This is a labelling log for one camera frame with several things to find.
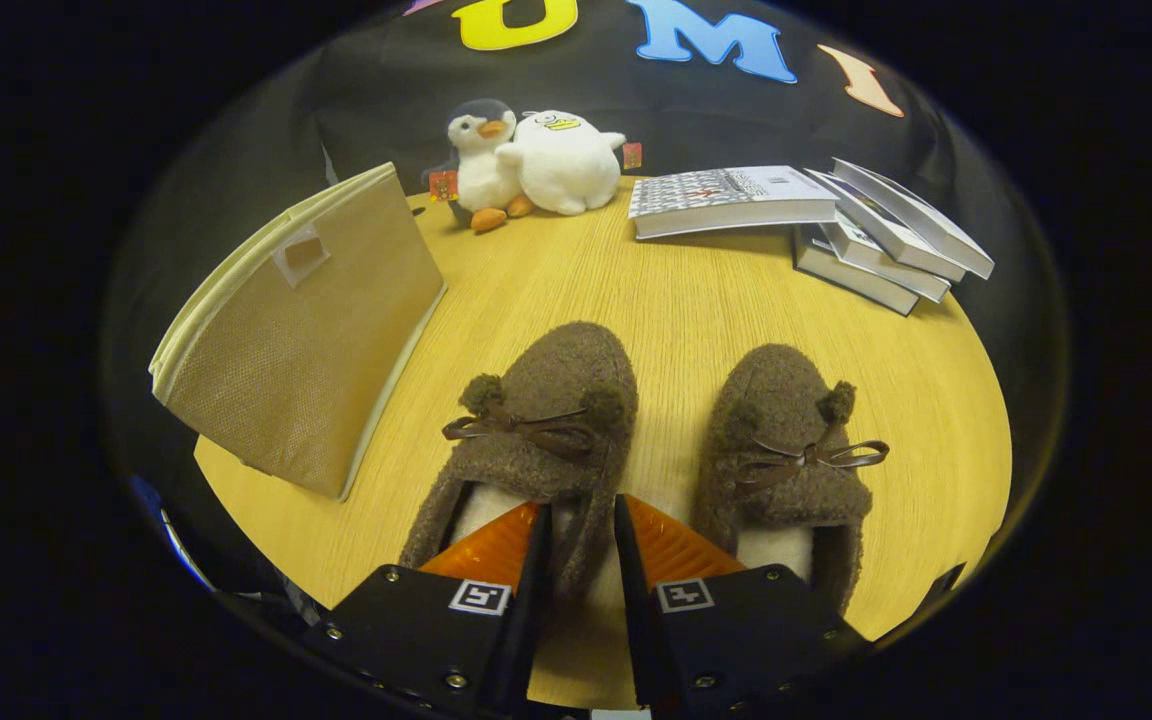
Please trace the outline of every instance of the stuffed penguin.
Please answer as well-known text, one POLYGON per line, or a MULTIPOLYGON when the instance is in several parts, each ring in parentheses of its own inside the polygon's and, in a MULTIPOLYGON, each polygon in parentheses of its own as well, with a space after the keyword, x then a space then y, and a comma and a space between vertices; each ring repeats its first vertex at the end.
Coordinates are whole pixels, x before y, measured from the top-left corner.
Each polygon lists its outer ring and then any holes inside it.
POLYGON ((456 170, 458 198, 450 205, 457 222, 488 232, 503 223, 506 214, 517 218, 535 209, 522 195, 517 170, 495 158, 495 149, 509 141, 516 124, 513 109, 499 100, 471 100, 452 111, 452 159, 422 173, 420 182, 429 184, 430 173, 456 170))
POLYGON ((513 142, 495 154, 517 168, 522 191, 540 209, 579 215, 616 195, 621 164, 612 150, 624 144, 621 132, 598 132, 579 115, 546 109, 522 119, 513 142))

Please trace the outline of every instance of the letter m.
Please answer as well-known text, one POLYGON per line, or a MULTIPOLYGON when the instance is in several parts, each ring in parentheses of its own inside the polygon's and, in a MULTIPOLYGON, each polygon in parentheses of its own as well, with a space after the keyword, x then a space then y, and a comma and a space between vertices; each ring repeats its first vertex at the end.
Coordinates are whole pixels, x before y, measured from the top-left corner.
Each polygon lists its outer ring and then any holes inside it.
POLYGON ((720 65, 740 46, 735 63, 741 70, 776 81, 794 83, 799 81, 785 67, 776 37, 780 29, 770 26, 763 20, 748 15, 730 14, 712 26, 705 18, 679 3, 679 0, 626 0, 643 10, 647 41, 637 54, 649 60, 673 60, 684 63, 691 59, 691 51, 679 44, 685 38, 712 65, 720 65))

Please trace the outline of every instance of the yellow letter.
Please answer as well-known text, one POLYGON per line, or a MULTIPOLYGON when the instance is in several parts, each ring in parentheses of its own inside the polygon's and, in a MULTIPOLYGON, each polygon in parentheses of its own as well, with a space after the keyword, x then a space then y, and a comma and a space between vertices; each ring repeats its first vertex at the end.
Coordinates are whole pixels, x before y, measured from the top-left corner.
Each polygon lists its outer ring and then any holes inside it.
POLYGON ((545 18, 530 26, 505 26, 505 3, 480 0, 452 16, 461 18, 461 41, 469 50, 507 50, 559 37, 576 24, 576 0, 545 0, 545 18))
POLYGON ((882 113, 887 113, 888 115, 896 115, 896 118, 905 116, 905 111, 897 108, 890 97, 887 97, 887 92, 882 91, 882 86, 878 85, 878 78, 874 77, 874 69, 870 68, 869 63, 847 55, 842 50, 834 50, 824 45, 817 45, 817 47, 826 51, 833 59, 838 60, 839 65, 842 65, 842 73, 847 74, 847 94, 869 105, 870 108, 881 109, 882 113))

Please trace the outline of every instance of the penguin orange feet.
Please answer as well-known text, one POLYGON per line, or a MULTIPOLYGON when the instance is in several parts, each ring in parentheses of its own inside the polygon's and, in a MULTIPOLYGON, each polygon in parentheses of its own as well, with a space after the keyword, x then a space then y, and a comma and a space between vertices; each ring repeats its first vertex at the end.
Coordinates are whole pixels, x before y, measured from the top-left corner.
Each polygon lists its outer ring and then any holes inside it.
POLYGON ((515 197, 515 199, 509 200, 508 209, 505 209, 503 211, 506 211, 510 218, 522 218, 530 214, 532 210, 536 210, 535 203, 528 199, 525 195, 521 195, 515 197))
POLYGON ((498 209, 482 209, 470 219, 470 227, 476 232, 490 232, 502 223, 505 223, 505 211, 498 209))

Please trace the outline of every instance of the brown fuzzy slipper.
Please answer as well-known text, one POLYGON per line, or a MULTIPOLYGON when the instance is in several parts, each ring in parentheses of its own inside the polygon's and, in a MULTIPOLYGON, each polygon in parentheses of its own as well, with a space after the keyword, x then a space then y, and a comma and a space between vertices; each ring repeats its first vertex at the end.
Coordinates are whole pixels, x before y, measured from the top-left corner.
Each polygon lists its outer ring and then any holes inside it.
POLYGON ((556 594, 584 592, 607 548, 616 486, 639 396, 626 349, 602 325, 571 323, 532 343, 503 377, 479 376, 461 396, 470 418, 444 429, 461 441, 420 506, 400 564, 442 550, 471 483, 535 502, 575 501, 556 524, 556 594))
POLYGON ((873 498, 854 468, 887 456, 881 441, 847 446, 855 388, 829 389, 787 344, 745 355, 718 393, 691 525, 736 555, 742 525, 810 533, 804 579, 838 614, 861 576, 861 521, 873 498), (854 455, 857 450, 874 454, 854 455))

